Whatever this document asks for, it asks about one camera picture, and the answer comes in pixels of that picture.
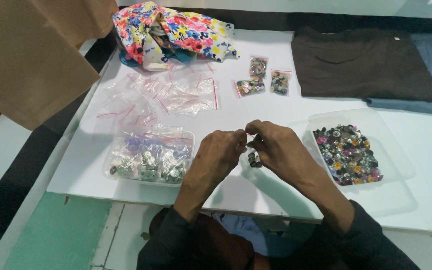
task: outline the person's left hand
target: person's left hand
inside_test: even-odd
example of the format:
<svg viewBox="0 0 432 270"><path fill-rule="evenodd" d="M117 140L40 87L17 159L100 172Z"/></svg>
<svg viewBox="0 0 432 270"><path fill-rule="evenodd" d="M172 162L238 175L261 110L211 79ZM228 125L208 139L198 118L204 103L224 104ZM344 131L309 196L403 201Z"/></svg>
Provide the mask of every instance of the person's left hand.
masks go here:
<svg viewBox="0 0 432 270"><path fill-rule="evenodd" d="M201 141L174 204L182 217L188 221L193 219L196 208L201 209L214 189L236 167L240 155L246 151L246 143L243 129L225 132L216 130Z"/></svg>

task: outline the teal wall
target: teal wall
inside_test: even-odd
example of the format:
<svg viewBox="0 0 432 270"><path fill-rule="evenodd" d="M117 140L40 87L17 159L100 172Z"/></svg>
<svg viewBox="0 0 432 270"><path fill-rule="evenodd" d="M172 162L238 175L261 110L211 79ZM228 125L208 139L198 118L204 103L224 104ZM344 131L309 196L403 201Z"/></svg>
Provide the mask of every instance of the teal wall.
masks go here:
<svg viewBox="0 0 432 270"><path fill-rule="evenodd" d="M3 269L89 270L110 208L111 201L45 192Z"/></svg>

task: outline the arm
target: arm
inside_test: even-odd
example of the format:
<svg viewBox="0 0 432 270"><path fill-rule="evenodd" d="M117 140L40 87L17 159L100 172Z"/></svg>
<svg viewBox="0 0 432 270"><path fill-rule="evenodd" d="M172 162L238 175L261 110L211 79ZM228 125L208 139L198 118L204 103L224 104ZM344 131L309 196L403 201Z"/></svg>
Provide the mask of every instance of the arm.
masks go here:
<svg viewBox="0 0 432 270"><path fill-rule="evenodd" d="M263 166L318 206L324 216L319 233L350 269L419 269L359 204L339 191L294 131L255 120L246 132L256 135L248 146L258 151Z"/></svg>
<svg viewBox="0 0 432 270"><path fill-rule="evenodd" d="M246 132L215 131L201 141L181 188L157 232L138 255L137 269L188 269L196 218L208 197L246 151Z"/></svg>

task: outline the clear plastic box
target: clear plastic box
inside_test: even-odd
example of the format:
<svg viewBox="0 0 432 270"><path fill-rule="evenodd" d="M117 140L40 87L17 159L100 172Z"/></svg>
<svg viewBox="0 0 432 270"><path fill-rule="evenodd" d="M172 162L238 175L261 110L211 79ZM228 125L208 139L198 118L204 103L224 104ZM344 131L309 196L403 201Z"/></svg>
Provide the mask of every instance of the clear plastic box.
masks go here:
<svg viewBox="0 0 432 270"><path fill-rule="evenodd" d="M163 187L180 187L182 177L193 162L193 149L195 148L195 135L189 131L167 128L137 126L134 130L120 129L116 132L113 142L103 162L102 173L105 178L112 180L138 181L142 184ZM127 174L119 174L119 171L111 169L124 167ZM175 181L165 181L161 174L171 175L173 170L178 172L181 178ZM139 171L155 172L153 179L148 179Z"/></svg>
<svg viewBox="0 0 432 270"><path fill-rule="evenodd" d="M416 172L413 165L378 112L370 108L362 108L314 114L308 118L308 127L301 140L311 156L326 170L331 179L333 177L318 148L313 130L323 127L330 129L338 124L357 126L361 134L368 138L374 157L379 163L378 169L384 175L383 179L378 182L347 186L334 183L340 189L376 187L386 183L411 179L415 176Z"/></svg>

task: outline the floral fabric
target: floral fabric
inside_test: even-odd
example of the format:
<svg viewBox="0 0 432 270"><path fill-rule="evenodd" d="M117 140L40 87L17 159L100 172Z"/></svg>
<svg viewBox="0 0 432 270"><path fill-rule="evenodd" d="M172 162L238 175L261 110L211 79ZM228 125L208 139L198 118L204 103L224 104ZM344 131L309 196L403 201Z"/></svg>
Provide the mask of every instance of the floral fabric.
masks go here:
<svg viewBox="0 0 432 270"><path fill-rule="evenodd" d="M128 55L147 70L166 70L171 64L149 34L151 27L157 26L164 29L174 49L186 49L218 62L227 54L238 57L231 44L234 25L198 13L145 2L114 13L113 23Z"/></svg>

